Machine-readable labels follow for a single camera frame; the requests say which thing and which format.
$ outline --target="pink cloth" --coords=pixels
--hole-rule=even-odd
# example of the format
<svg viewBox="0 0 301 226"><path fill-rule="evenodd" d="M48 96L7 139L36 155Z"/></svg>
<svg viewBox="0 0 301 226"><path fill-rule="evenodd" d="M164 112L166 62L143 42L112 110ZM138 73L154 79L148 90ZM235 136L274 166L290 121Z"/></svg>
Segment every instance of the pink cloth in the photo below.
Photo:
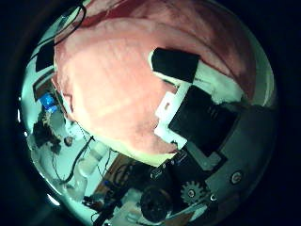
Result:
<svg viewBox="0 0 301 226"><path fill-rule="evenodd" d="M70 103L69 117L137 152L175 150L153 133L155 110L167 91L176 91L151 71L156 47L201 55L252 98L255 59L224 9L208 1L92 0L82 26L55 48L54 83Z"/></svg>

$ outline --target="wire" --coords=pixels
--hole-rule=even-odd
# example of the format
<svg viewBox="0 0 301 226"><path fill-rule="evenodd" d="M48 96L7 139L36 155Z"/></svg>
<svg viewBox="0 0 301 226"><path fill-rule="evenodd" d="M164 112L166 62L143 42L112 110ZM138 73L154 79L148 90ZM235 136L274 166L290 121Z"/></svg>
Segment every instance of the wire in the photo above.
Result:
<svg viewBox="0 0 301 226"><path fill-rule="evenodd" d="M112 149L109 149L109 156L108 156L108 158L107 158L107 160L106 160L106 163L105 163L105 165L104 165L103 175L104 175L104 172L105 172L105 171L108 171L108 169L107 169L106 167L107 167L107 165L109 164L109 161L110 161L110 158L111 158L111 152L112 152Z"/></svg>
<svg viewBox="0 0 301 226"><path fill-rule="evenodd" d="M55 47L56 45L58 45L59 43L61 43L62 41L64 41L67 37L69 37L75 30L77 30L78 27L80 27L80 25L81 25L81 24L83 23L83 21L85 20L86 15L87 15L87 9L86 9L83 5L80 5L80 6L78 6L78 7L79 7L79 9L78 9L78 11L77 11L77 13L76 13L74 19L73 19L70 23L68 23L62 30L60 30L59 32L57 32L57 33L56 33L55 35L53 35L52 37L50 37L50 38L48 38L48 39L46 39L46 40L43 40L42 42L38 43L38 45L37 45L36 48L38 48L39 46L45 44L46 42L48 42L48 41L50 41L50 40L53 40L57 35L61 34L61 33L62 33L63 31L65 31L68 27L70 27L70 25L72 25L72 24L75 22L77 16L79 15L80 11L82 10L82 11L83 11L83 17L82 17L82 19L80 20L80 22L73 28L73 30L72 30L69 34L67 34L67 35L66 35L65 37L63 37L61 40L55 42L55 43L54 43L54 47ZM28 62L30 62L32 59L34 59L34 58L39 54L39 52L40 52L40 51L38 51L36 54L34 54L32 57L30 57L29 60L28 60Z"/></svg>
<svg viewBox="0 0 301 226"><path fill-rule="evenodd" d="M97 166L98 172L101 174L102 178L104 177L103 174L101 173L101 169L99 166Z"/></svg>
<svg viewBox="0 0 301 226"><path fill-rule="evenodd" d="M85 132L84 132L82 126L80 126L80 124L78 123L78 121L75 121L75 122L76 122L76 124L79 126L79 128L81 129L82 134L83 134L83 137L84 137L85 141L87 142L86 134L85 134Z"/></svg>
<svg viewBox="0 0 301 226"><path fill-rule="evenodd" d="M58 42L55 42L54 46L58 45L59 43L61 43L62 41L64 41L67 37L69 37L74 31L77 30L78 27L81 26L82 22L85 20L86 15L87 15L87 9L86 9L83 5L80 5L79 8L84 12L81 21L73 28L73 30L72 30L68 35L66 35L64 38L62 38L62 39L59 40Z"/></svg>
<svg viewBox="0 0 301 226"><path fill-rule="evenodd" d="M53 157L52 157L51 162L52 162L53 169L54 169L54 171L55 171L56 177L58 178L58 180L63 181L63 179L61 179L61 177L58 175L58 172L57 172L55 153L53 153Z"/></svg>
<svg viewBox="0 0 301 226"><path fill-rule="evenodd" d="M67 182L69 182L69 181L71 180L71 178L73 177L73 174L74 174L74 168L75 168L75 166L76 166L76 163L77 163L78 159L80 158L80 156L82 155L82 153L87 149L88 144L89 144L92 140L94 140L94 137L91 137L91 138L89 139L89 141L85 144L85 146L82 148L82 150L78 153L78 155L76 155L75 160L73 161L72 168L71 168L71 172L70 172L69 176L67 177L66 180L62 180L62 181L60 182L60 184L62 184L62 185L63 185L63 184L66 184Z"/></svg>
<svg viewBox="0 0 301 226"><path fill-rule="evenodd" d="M74 19L73 19L71 22L69 22L63 29L61 29L59 32L57 32L57 33L56 33L55 35L53 35L52 37L49 37L49 38L47 38L46 40L43 40L43 41L39 42L38 45L37 45L37 47L43 45L44 43L46 43L46 42L48 42L48 41L50 41L50 40L53 40L57 35L63 33L65 30L67 30L67 28L68 28L71 24L74 23L74 21L75 21L76 18L78 17L78 15L79 15L79 13L80 13L81 10L82 10L82 8L79 6L79 9L77 10L77 13L76 13L75 17L74 17Z"/></svg>
<svg viewBox="0 0 301 226"><path fill-rule="evenodd" d="M96 216L96 215L99 215L99 214L100 214L100 212L96 212L96 213L94 213L94 214L91 215L91 221L92 221L92 223L94 223L93 217Z"/></svg>

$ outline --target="bolt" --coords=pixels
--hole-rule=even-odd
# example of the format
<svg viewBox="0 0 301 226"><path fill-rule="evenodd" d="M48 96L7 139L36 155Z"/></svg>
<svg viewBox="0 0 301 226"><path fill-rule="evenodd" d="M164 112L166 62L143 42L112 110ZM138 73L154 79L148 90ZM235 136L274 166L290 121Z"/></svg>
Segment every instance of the bolt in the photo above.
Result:
<svg viewBox="0 0 301 226"><path fill-rule="evenodd" d="M243 180L243 173L241 171L236 171L231 175L231 182L234 185L239 184Z"/></svg>
<svg viewBox="0 0 301 226"><path fill-rule="evenodd" d="M211 195L210 200L211 200L212 202L216 201L216 196L215 196L214 194Z"/></svg>
<svg viewBox="0 0 301 226"><path fill-rule="evenodd" d="M194 190L189 190L189 191L188 191L188 196L189 196L190 198L195 197L195 195L196 195L196 192L195 192Z"/></svg>

